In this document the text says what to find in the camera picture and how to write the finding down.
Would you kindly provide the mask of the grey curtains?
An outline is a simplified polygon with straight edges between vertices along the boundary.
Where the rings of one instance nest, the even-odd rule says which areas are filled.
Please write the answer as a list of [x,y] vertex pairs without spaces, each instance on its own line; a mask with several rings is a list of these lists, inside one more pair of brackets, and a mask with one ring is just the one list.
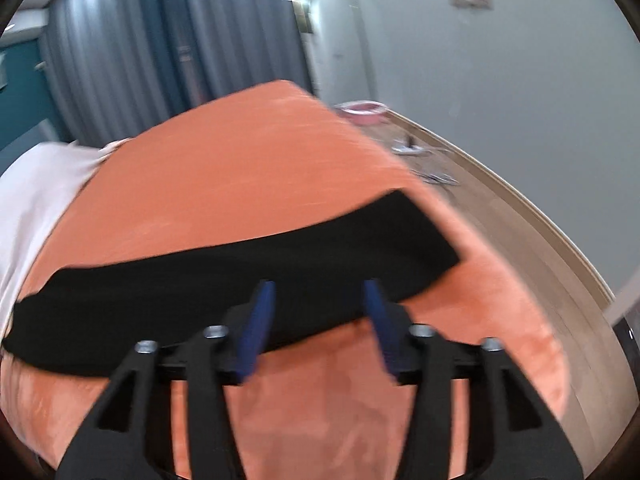
[[52,0],[40,50],[93,148],[265,82],[311,86],[291,0]]

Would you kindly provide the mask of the black pants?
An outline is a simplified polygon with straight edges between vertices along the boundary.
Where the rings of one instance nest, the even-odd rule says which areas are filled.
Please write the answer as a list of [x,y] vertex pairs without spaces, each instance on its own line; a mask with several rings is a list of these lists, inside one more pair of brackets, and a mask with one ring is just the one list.
[[268,350],[355,321],[361,285],[418,296],[459,254],[419,206],[393,191],[313,226],[212,247],[64,268],[14,308],[3,348],[56,374],[105,377],[142,340],[181,344],[246,304],[259,282],[276,285]]

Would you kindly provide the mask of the orange plush bed cover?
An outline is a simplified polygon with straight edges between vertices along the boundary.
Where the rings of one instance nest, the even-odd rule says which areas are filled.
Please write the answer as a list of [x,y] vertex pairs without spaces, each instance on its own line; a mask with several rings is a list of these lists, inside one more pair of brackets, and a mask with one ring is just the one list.
[[[570,393],[562,347],[508,266],[397,157],[287,81],[194,108],[122,145],[70,205],[23,285],[99,266],[310,226],[400,188],[461,255],[408,301],[445,336],[500,338],[555,415]],[[382,367],[371,327],[352,323],[260,359],[229,390],[252,479],[389,479],[412,392]]]

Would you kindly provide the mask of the pink basin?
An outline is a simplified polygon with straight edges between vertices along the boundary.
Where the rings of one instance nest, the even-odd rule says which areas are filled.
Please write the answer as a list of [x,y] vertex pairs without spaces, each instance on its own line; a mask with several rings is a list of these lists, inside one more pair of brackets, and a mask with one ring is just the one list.
[[334,108],[337,114],[358,127],[382,124],[388,112],[383,103],[369,100],[344,102]]

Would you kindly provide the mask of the white blanket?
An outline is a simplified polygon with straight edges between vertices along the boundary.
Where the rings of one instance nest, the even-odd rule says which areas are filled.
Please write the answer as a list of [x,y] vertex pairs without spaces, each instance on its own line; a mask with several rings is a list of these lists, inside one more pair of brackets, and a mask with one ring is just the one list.
[[125,248],[135,229],[118,200],[129,205],[119,169],[134,168],[127,155],[99,170],[122,144],[86,148],[39,143],[1,176],[1,335],[11,330],[13,309],[39,292],[66,266],[99,266],[134,256]]

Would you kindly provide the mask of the blue upholstered headboard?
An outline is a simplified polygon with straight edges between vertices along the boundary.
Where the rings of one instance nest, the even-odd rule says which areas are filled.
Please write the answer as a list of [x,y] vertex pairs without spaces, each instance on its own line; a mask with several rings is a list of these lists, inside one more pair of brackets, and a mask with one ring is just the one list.
[[64,142],[63,137],[49,119],[43,119],[38,122],[35,127],[23,133],[5,148],[2,148],[0,151],[0,174],[4,174],[9,166],[23,154],[43,142]]

